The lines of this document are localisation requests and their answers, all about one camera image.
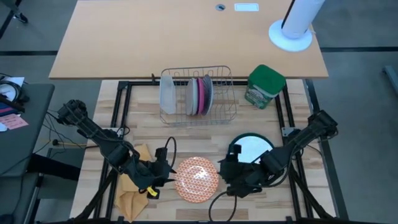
green container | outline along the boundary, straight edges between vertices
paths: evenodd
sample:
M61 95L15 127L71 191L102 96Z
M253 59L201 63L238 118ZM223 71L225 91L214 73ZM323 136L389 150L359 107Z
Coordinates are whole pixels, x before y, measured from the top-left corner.
M248 87L244 95L254 106L264 109L286 85L283 75L265 65L259 65L248 78Z

black table leg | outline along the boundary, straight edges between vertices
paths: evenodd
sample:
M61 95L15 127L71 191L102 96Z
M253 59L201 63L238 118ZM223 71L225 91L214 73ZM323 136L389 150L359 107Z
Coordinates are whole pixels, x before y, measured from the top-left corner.
M27 172L40 172L42 174L49 174L64 179L78 181L80 168L33 154L30 158Z

wire dish rack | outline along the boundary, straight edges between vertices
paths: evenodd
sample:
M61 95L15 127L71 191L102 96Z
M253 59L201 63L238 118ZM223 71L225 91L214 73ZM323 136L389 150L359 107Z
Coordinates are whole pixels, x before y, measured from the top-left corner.
M160 109L160 120L172 126L196 126L228 124L236 116L236 102L231 70L227 66L168 68L163 75L170 75L175 85L176 113L167 114ZM209 75L213 82L213 106L206 115L185 114L185 86L191 78Z

wooden table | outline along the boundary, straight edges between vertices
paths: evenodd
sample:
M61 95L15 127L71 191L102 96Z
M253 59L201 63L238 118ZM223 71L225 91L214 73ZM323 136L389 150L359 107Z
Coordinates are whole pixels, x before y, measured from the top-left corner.
M258 3L258 12L235 3ZM150 78L163 69L226 65L247 77L259 64L287 78L328 73L317 38L303 52L271 43L270 25L291 0L78 1L50 78ZM224 11L216 5L224 4Z
M295 124L299 128L304 128L307 125L310 110L303 83L301 80L288 80L287 84ZM94 115L94 121L102 127L108 127L111 122L117 85L116 80L102 82ZM255 109L243 97L245 88L245 86L234 87L238 109L236 118L230 124L171 128L159 119L159 87L134 86L127 118L127 125L131 128L131 132L126 139L133 144L147 144L153 156L156 148L163 146L169 136L174 136L177 139L178 151L175 167L178 167L184 159L202 156L210 159L217 169L219 165L216 162L225 157L227 145L239 134L255 132L269 138L275 146L280 146L282 137L275 101L272 101L265 110ZM311 145L318 148L315 142ZM94 196L100 181L102 163L103 157L98 148L86 150L71 217L77 216ZM325 210L334 215L335 210L322 157L317 151L306 148L303 163L310 191ZM224 190L226 190L226 184L220 179L215 195ZM208 220L208 207L212 199L204 203L188 203L178 196L174 183L168 183L161 188L161 194L159 200L150 200L137 220ZM101 217L105 213L107 198L105 197L103 201ZM302 214L304 214L303 198L300 192L299 200ZM232 206L232 197L221 197L213 207L213 218L215 220L227 219ZM114 208L112 219L115 220L118 216L119 212ZM264 189L259 194L239 198L234 220L285 220L286 216L294 217L288 180L278 187Z

yellow sticker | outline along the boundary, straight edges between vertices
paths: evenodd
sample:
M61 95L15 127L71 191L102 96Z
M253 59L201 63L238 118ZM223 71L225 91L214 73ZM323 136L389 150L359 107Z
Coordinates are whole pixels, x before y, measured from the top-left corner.
M152 196L155 197L155 196L157 195L157 192L154 191L154 189L152 189L152 187L148 187L147 190L148 190L148 192L149 192Z

